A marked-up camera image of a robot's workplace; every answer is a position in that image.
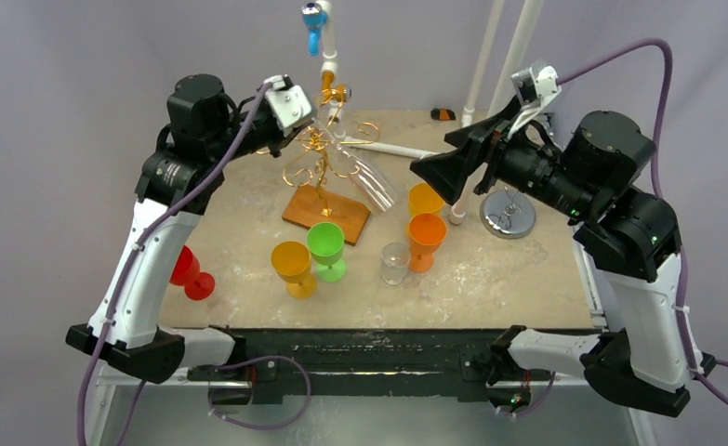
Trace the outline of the clear wine glass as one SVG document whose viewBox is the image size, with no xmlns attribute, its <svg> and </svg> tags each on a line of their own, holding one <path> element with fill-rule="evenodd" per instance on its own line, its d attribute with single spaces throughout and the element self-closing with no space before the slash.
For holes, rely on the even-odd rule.
<svg viewBox="0 0 728 446">
<path fill-rule="evenodd" d="M 326 174 L 347 179 L 359 193 L 361 201 L 373 214 L 391 210 L 397 203 L 395 187 L 373 163 L 351 149 L 355 142 L 337 138 L 329 125 L 315 118 L 311 126 L 311 136 L 319 138 L 320 155 L 318 160 L 317 188 L 325 185 Z"/>
</svg>

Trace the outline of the green plastic goblet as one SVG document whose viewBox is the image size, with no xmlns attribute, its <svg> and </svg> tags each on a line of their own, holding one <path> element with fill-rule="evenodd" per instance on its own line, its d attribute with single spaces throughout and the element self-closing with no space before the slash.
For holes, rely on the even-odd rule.
<svg viewBox="0 0 728 446">
<path fill-rule="evenodd" d="M 323 282 L 338 282 L 346 273 L 343 260 L 344 232 L 335 223 L 320 222 L 307 233 L 307 246 L 316 263 L 315 273 Z"/>
</svg>

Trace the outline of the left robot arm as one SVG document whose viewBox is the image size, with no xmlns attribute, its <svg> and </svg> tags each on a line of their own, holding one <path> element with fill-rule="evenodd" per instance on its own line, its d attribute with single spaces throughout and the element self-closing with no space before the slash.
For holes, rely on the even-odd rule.
<svg viewBox="0 0 728 446">
<path fill-rule="evenodd" d="M 94 361 L 160 384 L 180 368 L 210 366 L 241 376 L 245 353 L 218 327 L 173 329 L 159 322 L 179 255 L 223 183 L 230 161 L 257 151 L 279 156 L 314 118 L 304 89 L 286 75 L 266 79 L 246 111 L 214 75 L 179 80 L 167 98 L 168 123 L 143 163 L 126 245 L 108 290 L 87 322 L 65 341 Z"/>
</svg>

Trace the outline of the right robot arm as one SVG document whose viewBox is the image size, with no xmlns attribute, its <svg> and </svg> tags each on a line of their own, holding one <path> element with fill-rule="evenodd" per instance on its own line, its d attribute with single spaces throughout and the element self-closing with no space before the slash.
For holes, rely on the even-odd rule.
<svg viewBox="0 0 728 446">
<path fill-rule="evenodd" d="M 447 203 L 484 171 L 475 192 L 502 182 L 563 214 L 577 245 L 609 282 L 623 326 L 603 334 L 552 334 L 511 326 L 484 363 L 494 384 L 529 370 L 584 379 L 623 407 L 675 417 L 690 401 L 687 385 L 716 361 L 679 327 L 682 238 L 664 199 L 634 182 L 655 155 L 655 143 L 628 116 L 592 111 L 564 148 L 533 142 L 512 100 L 498 114 L 449 132 L 450 151 L 411 163 L 411 171 Z"/>
</svg>

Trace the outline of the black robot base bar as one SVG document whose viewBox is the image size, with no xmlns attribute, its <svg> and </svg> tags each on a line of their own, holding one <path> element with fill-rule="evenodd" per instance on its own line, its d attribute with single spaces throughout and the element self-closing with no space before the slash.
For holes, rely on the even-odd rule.
<svg viewBox="0 0 728 446">
<path fill-rule="evenodd" d="M 538 387 L 546 371 L 498 363 L 499 329 L 240 329 L 230 363 L 198 366 L 190 381 L 250 383 L 256 404 L 285 396 L 504 398 L 508 389 Z M 258 359 L 257 364 L 245 365 Z"/>
</svg>

